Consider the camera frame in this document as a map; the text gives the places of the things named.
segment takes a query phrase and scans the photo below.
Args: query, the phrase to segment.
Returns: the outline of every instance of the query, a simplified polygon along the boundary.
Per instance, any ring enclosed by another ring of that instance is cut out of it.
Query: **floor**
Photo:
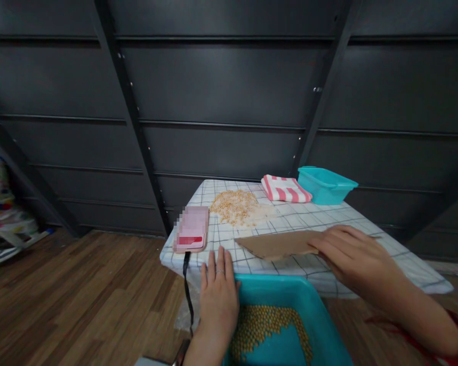
[[[188,334],[173,328],[183,281],[159,264],[164,241],[64,231],[0,267],[0,365],[134,365],[173,361]],[[456,290],[437,296],[458,313]],[[356,365],[424,365],[400,338],[363,323],[360,300],[325,304]]]

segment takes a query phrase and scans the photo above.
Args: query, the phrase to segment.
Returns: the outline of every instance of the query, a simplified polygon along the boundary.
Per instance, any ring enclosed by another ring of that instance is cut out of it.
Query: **grid pattern tablecloth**
[[[337,224],[345,224],[368,235],[381,236],[382,238],[378,239],[378,242],[396,260],[407,277],[426,293],[446,293],[453,290],[452,285],[444,277],[347,203],[337,206],[323,206],[315,205],[312,202],[270,201],[260,183],[205,180],[187,205],[210,207],[218,193],[238,189],[253,192],[260,204],[274,205],[276,217],[247,230],[238,230],[230,224],[220,223],[219,217],[210,213],[207,247],[203,252],[191,255],[187,272],[187,279],[198,288],[200,287],[200,268],[203,262],[208,262],[209,251],[216,251],[219,246],[223,246],[231,252],[235,273],[302,276],[310,281],[323,297],[356,297],[351,290],[336,279],[327,264],[318,256],[308,254],[268,262],[256,258],[234,241],[234,238],[237,237],[269,233],[308,229],[323,231]],[[175,225],[161,251],[160,260],[164,266],[182,276],[184,254],[176,254],[172,248],[177,229],[178,226]]]

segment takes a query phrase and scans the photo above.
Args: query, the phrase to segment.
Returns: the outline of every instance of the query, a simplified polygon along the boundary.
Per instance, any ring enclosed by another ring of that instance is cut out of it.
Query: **teal plastic container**
[[[321,205],[342,204],[358,183],[330,170],[316,167],[299,168],[298,183],[312,194],[312,202]]]
[[[238,274],[241,305],[294,308],[300,315],[313,351],[312,366],[347,366],[352,361],[321,298],[312,284],[297,276]],[[305,358],[294,326],[266,338],[252,353],[244,354],[247,366],[304,366]],[[230,366],[229,353],[223,366]]]

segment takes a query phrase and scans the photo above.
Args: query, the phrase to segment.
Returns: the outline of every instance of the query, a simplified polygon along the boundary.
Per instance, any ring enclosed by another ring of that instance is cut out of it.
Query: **pink and white striped cloth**
[[[305,203],[312,199],[312,194],[304,190],[295,178],[267,174],[261,180],[261,184],[270,201]]]

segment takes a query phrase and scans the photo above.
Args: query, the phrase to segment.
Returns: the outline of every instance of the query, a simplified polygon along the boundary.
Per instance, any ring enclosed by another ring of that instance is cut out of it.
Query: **grain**
[[[293,325],[297,330],[305,363],[312,361],[312,347],[302,319],[295,309],[266,305],[242,306],[238,326],[229,348],[233,364],[246,362],[247,353],[252,353],[266,338],[280,334],[281,328]]]
[[[252,192],[242,190],[219,193],[210,207],[210,212],[220,215],[220,222],[232,226],[246,226],[251,214],[258,206],[256,196]]]

